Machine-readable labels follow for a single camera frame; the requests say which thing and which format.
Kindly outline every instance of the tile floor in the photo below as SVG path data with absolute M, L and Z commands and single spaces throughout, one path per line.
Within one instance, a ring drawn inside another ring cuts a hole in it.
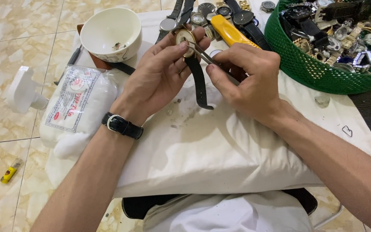
M 72 163 L 53 159 L 39 139 L 41 117 L 36 110 L 15 114 L 4 102 L 8 86 L 19 66 L 34 69 L 33 79 L 47 86 L 39 88 L 47 98 L 54 90 L 71 54 L 77 24 L 98 11 L 127 4 L 136 12 L 172 9 L 174 0 L 0 0 L 0 177 L 15 158 L 26 162 L 10 183 L 0 183 L 0 232 L 27 232 L 59 184 L 48 162 L 70 169 Z M 319 207 L 313 224 L 335 213 L 339 203 L 327 188 L 309 188 Z M 121 199 L 114 199 L 98 231 L 140 232 L 142 222 L 124 216 Z M 370 231 L 347 210 L 320 231 Z

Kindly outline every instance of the tweezers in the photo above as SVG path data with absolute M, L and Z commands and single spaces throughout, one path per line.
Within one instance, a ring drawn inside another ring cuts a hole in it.
M 187 45 L 189 48 L 191 48 L 197 55 L 201 57 L 207 64 L 214 64 L 220 67 L 225 73 L 227 73 L 230 77 L 236 79 L 231 72 L 229 72 L 226 68 L 221 66 L 217 61 L 215 61 L 213 58 L 211 58 L 203 49 L 200 48 L 200 46 L 194 42 L 188 41 L 188 43 L 194 45 L 194 47 Z

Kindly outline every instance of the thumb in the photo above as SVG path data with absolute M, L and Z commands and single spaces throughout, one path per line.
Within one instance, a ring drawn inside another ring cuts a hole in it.
M 183 57 L 187 51 L 187 42 L 184 41 L 175 46 L 166 47 L 155 56 L 155 60 L 158 64 L 167 66 Z
M 228 79 L 227 74 L 220 67 L 210 64 L 206 67 L 206 71 L 214 87 L 219 90 L 226 100 L 231 101 L 238 94 L 238 87 Z

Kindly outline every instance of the screwdriver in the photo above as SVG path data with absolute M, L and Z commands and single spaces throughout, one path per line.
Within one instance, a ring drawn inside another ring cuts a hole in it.
M 70 60 L 68 61 L 68 64 L 75 64 L 75 62 L 77 61 L 78 56 L 80 55 L 81 47 L 82 47 L 82 45 L 80 45 L 79 47 L 77 47 L 77 49 L 75 50 L 75 52 L 71 56 Z M 62 75 L 61 75 L 61 77 L 59 78 L 58 81 L 54 81 L 54 84 L 55 85 L 58 85 L 63 76 L 64 76 L 64 72 L 62 73 Z

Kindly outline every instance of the left hand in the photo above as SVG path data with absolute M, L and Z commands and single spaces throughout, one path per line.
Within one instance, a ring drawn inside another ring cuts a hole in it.
M 193 33 L 199 46 L 206 50 L 210 39 L 204 36 L 204 28 L 198 27 Z M 174 35 L 169 33 L 147 50 L 110 112 L 141 126 L 148 117 L 170 103 L 191 74 L 183 62 L 183 55 L 188 50 L 186 45 L 186 42 L 176 45 Z

